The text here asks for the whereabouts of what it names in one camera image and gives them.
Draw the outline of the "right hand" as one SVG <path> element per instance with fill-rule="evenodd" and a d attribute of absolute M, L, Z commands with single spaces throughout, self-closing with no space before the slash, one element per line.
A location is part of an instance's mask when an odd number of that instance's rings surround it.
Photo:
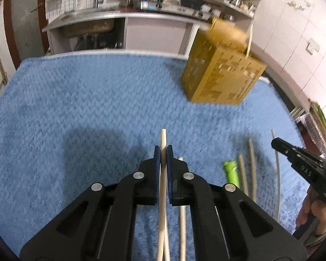
<path fill-rule="evenodd" d="M 306 247 L 313 247 L 322 243 L 326 238 L 326 203 L 313 198 L 313 187 L 309 187 L 303 200 L 302 207 L 296 219 L 296 229 L 308 222 L 309 214 L 312 214 L 319 222 L 316 228 L 304 241 Z"/>

